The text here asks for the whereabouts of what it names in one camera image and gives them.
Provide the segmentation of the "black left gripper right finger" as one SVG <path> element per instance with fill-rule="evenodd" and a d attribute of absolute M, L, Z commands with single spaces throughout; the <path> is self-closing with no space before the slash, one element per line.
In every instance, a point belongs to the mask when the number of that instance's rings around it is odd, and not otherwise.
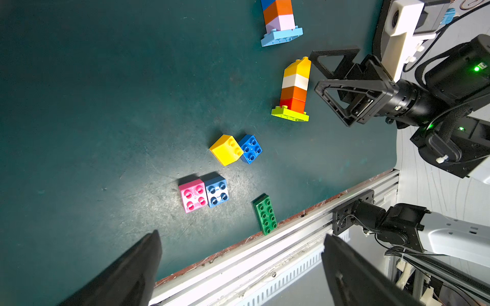
<path fill-rule="evenodd" d="M 336 236 L 326 235 L 322 264 L 335 305 L 421 305 Z"/>

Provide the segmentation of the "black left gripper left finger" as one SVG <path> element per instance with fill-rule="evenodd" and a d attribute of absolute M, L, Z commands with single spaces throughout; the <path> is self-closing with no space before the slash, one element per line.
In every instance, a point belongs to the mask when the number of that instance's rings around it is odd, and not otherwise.
<path fill-rule="evenodd" d="M 149 305 L 162 257 L 157 230 L 143 236 L 61 305 Z"/>

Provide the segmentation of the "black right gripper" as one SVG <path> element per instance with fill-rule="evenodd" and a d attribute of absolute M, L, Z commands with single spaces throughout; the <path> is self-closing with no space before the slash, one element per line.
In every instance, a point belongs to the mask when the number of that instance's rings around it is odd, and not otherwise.
<path fill-rule="evenodd" d="M 386 117 L 398 128 L 422 126 L 440 113 L 440 100 L 416 83 L 394 82 L 379 60 L 368 55 L 357 64 L 358 47 L 314 50 L 309 59 L 330 80 L 321 80 L 315 92 L 345 126 Z"/>

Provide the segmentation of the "orange lego brick front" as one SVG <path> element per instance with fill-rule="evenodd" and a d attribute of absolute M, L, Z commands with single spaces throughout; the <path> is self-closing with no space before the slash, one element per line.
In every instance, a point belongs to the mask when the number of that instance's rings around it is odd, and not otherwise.
<path fill-rule="evenodd" d="M 307 90 L 304 90 L 300 87 L 296 86 L 291 86 L 291 87 L 286 87 L 281 90 L 281 97 L 280 100 L 288 100 L 288 99 L 297 99 L 299 101 L 306 101 L 307 98 Z"/>

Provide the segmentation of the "orange lego brick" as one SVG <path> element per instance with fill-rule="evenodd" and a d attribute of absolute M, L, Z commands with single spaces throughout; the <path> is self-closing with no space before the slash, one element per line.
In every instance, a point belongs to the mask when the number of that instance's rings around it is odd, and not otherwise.
<path fill-rule="evenodd" d="M 281 90 L 281 97 L 280 100 L 288 100 L 288 99 L 297 99 L 299 101 L 306 101 L 307 98 L 307 90 L 304 90 L 300 87 L 296 86 L 291 86 L 291 87 L 286 87 Z"/>
<path fill-rule="evenodd" d="M 293 14 L 291 0 L 275 0 L 266 10 L 263 11 L 265 23 L 269 23 L 279 15 Z"/>

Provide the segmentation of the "cream lego brick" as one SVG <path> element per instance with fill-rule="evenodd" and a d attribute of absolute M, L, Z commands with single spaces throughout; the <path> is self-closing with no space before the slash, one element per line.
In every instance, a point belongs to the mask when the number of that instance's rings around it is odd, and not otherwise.
<path fill-rule="evenodd" d="M 288 87 L 298 87 L 300 89 L 307 91 L 309 80 L 310 79 L 308 77 L 304 77 L 300 74 L 293 74 L 293 75 L 283 77 L 283 82 L 281 87 L 282 89 Z"/>

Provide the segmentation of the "red lego brick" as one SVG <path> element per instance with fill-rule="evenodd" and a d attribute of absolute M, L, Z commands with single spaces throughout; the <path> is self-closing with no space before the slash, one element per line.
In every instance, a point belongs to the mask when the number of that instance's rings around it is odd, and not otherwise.
<path fill-rule="evenodd" d="M 280 101 L 280 107 L 287 107 L 289 110 L 303 114 L 306 103 L 299 99 L 282 99 Z"/>

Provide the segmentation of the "lime green long lego brick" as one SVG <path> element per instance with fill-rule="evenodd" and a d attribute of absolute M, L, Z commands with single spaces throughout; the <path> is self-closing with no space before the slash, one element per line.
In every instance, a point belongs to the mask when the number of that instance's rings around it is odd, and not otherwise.
<path fill-rule="evenodd" d="M 308 122 L 310 119 L 309 116 L 306 114 L 306 112 L 303 113 L 295 112 L 293 110 L 288 109 L 287 106 L 275 107 L 274 109 L 272 109 L 271 115 L 293 122 Z"/>

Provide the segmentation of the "purple lego brick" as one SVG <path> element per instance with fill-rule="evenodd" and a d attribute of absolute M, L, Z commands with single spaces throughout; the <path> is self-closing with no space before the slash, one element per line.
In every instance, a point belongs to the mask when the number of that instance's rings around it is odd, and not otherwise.
<path fill-rule="evenodd" d="M 293 14 L 279 15 L 265 25 L 266 33 L 269 34 L 275 29 L 276 31 L 284 31 L 296 28 L 296 23 Z"/>

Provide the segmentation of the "dark green long lego brick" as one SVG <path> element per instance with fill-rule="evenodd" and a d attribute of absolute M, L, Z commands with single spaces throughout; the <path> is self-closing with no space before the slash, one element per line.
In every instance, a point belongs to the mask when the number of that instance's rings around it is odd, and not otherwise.
<path fill-rule="evenodd" d="M 255 209 L 262 233 L 267 236 L 278 227 L 278 222 L 274 213 L 272 202 L 267 194 L 262 194 L 256 198 L 252 205 Z"/>

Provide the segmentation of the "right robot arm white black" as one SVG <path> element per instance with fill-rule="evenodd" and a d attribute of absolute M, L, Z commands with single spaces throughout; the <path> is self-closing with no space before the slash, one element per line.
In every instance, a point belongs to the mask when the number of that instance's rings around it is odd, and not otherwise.
<path fill-rule="evenodd" d="M 460 178 L 489 182 L 489 122 L 472 112 L 489 104 L 489 37 L 480 34 L 419 65 L 415 81 L 395 80 L 372 54 L 356 48 L 314 51 L 324 75 L 315 92 L 346 126 L 383 117 L 416 127 L 411 142 L 426 163 Z M 489 228 L 399 203 L 388 210 L 358 198 L 333 214 L 335 235 L 353 225 L 394 246 L 426 256 L 489 265 Z"/>

